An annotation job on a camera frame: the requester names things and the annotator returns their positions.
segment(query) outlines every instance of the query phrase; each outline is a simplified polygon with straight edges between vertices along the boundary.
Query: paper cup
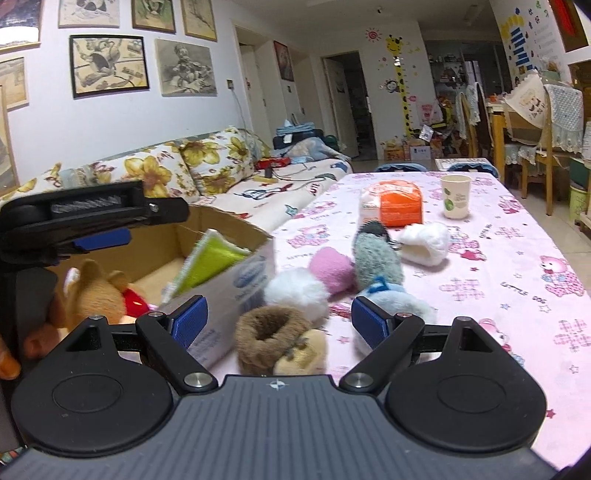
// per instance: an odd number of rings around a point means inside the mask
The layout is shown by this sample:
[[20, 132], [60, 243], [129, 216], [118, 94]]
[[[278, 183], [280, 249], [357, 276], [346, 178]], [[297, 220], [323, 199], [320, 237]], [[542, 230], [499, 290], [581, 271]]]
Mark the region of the paper cup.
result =
[[468, 216], [471, 185], [472, 179], [466, 175], [441, 177], [443, 215], [453, 220], [461, 220]]

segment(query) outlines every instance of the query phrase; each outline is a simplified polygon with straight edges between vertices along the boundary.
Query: ceiling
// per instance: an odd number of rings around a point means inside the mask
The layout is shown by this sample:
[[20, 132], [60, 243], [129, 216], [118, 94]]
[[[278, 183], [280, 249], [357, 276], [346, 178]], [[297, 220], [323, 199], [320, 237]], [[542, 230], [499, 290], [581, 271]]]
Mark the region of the ceiling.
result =
[[[383, 25], [417, 20], [422, 30], [498, 32], [488, 0], [234, 0], [258, 17], [286, 31], [318, 31]], [[309, 3], [322, 2], [311, 7]], [[482, 2], [484, 10], [471, 27], [464, 22], [470, 5]]]

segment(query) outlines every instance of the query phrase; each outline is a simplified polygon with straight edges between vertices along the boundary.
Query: orange tissue package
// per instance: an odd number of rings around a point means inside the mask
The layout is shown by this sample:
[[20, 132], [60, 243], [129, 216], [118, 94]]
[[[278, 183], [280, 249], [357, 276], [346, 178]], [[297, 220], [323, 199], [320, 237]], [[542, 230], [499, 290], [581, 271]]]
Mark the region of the orange tissue package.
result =
[[423, 195], [409, 181], [387, 180], [361, 192], [361, 223], [379, 220], [387, 227], [423, 222]]

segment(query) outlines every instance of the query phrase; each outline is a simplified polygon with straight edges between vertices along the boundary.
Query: pink tablecloth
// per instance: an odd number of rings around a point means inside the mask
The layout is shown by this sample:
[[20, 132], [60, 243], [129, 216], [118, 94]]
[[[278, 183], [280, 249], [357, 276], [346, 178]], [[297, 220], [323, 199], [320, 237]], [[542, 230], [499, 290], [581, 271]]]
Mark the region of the pink tablecloth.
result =
[[[492, 176], [468, 174], [474, 179], [471, 214], [448, 220], [441, 175], [345, 177], [274, 232], [278, 270], [306, 267], [326, 246], [351, 256], [361, 189], [379, 180], [414, 182], [423, 192], [425, 222], [445, 223], [453, 245], [444, 268], [405, 264], [406, 289], [438, 310], [439, 324], [462, 315], [476, 319], [523, 364], [548, 399], [534, 449], [558, 468], [574, 463], [591, 445], [591, 299], [544, 230]], [[360, 360], [352, 343], [351, 298], [339, 300], [325, 327], [327, 373], [336, 382]], [[224, 363], [215, 373], [229, 372]]]

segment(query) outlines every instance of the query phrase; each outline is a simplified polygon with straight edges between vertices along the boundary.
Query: white fluffy ball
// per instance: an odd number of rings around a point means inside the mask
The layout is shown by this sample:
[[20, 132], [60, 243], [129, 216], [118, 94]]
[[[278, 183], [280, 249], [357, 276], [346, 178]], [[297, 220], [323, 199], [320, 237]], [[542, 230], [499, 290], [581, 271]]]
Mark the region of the white fluffy ball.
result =
[[294, 268], [279, 273], [265, 289], [265, 303], [294, 307], [318, 326], [329, 316], [329, 292], [307, 268]]

